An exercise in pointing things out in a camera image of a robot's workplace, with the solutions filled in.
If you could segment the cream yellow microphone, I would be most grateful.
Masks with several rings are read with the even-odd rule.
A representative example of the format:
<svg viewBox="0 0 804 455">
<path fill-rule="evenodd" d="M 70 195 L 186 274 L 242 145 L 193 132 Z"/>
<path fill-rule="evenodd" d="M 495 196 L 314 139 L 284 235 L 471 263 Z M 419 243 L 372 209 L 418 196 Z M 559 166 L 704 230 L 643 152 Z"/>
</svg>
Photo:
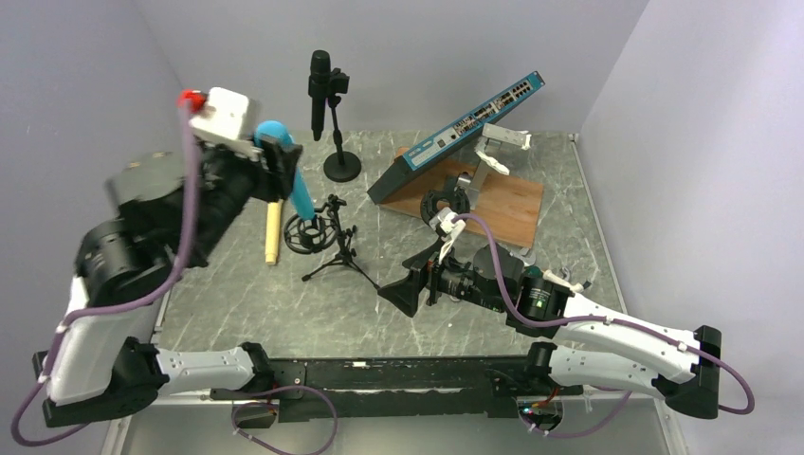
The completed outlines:
<svg viewBox="0 0 804 455">
<path fill-rule="evenodd" d="M 283 202 L 267 204 L 265 221 L 265 263 L 275 265 L 279 256 L 279 241 L 282 233 Z"/>
</svg>

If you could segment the black tripod shock mount stand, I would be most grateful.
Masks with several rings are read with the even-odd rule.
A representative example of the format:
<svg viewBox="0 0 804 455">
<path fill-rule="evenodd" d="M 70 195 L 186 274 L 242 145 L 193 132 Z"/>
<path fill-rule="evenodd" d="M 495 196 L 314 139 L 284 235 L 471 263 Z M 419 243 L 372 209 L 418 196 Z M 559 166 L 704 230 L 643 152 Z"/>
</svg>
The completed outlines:
<svg viewBox="0 0 804 455">
<path fill-rule="evenodd" d="M 356 250 L 352 240 L 357 233 L 357 226 L 344 228 L 341 224 L 339 210 L 346 207 L 347 202 L 335 194 L 314 210 L 312 220 L 303 220 L 299 214 L 293 215 L 284 225 L 283 239 L 285 245 L 294 253 L 314 255 L 337 244 L 338 252 L 328 262 L 303 275 L 301 280 L 308 282 L 314 275 L 328 266 L 342 265 L 355 270 L 366 278 L 375 290 L 379 285 L 370 278 L 355 262 Z"/>
</svg>

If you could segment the black shock mount desk stand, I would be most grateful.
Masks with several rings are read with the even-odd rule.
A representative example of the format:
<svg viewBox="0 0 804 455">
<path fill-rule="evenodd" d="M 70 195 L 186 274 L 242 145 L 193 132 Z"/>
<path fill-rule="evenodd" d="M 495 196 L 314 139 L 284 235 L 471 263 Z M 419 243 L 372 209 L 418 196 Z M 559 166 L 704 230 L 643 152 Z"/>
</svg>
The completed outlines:
<svg viewBox="0 0 804 455">
<path fill-rule="evenodd" d="M 471 204 L 465 186 L 457 176 L 446 179 L 442 189 L 428 190 L 420 200 L 421 219 L 429 226 L 429 221 L 436 213 L 449 207 L 458 214 L 469 213 Z"/>
</svg>

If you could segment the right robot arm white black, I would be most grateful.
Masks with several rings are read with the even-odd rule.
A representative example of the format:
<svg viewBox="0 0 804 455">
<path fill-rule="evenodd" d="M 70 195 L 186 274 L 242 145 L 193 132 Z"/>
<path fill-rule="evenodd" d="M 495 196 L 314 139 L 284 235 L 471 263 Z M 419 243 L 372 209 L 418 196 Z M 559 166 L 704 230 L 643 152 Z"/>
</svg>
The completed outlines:
<svg viewBox="0 0 804 455">
<path fill-rule="evenodd" d="M 419 295 L 441 295 L 505 314 L 505 323 L 532 337 L 522 380 L 528 390 L 581 385 L 638 391 L 681 414 L 714 419 L 720 411 L 722 333 L 702 325 L 676 330 L 644 322 L 547 280 L 500 245 L 484 246 L 470 262 L 439 256 L 436 242 L 405 260 L 405 278 L 380 287 L 379 297 L 413 317 Z"/>
</svg>

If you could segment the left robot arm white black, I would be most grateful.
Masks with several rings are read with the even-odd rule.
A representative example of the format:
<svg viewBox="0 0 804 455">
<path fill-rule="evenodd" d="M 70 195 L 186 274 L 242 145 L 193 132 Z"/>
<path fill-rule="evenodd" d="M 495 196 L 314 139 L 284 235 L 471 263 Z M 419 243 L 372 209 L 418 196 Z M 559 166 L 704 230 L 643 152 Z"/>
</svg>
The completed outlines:
<svg viewBox="0 0 804 455">
<path fill-rule="evenodd" d="M 291 194 L 302 146 L 260 136 L 251 147 L 255 157 L 241 157 L 194 138 L 183 154 L 141 155 L 106 181 L 117 214 L 82 238 L 68 310 L 52 347 L 34 357 L 49 428 L 129 416 L 184 391 L 258 398 L 274 388 L 257 343 L 176 353 L 139 333 L 184 270 L 208 265 L 249 200 Z"/>
</svg>

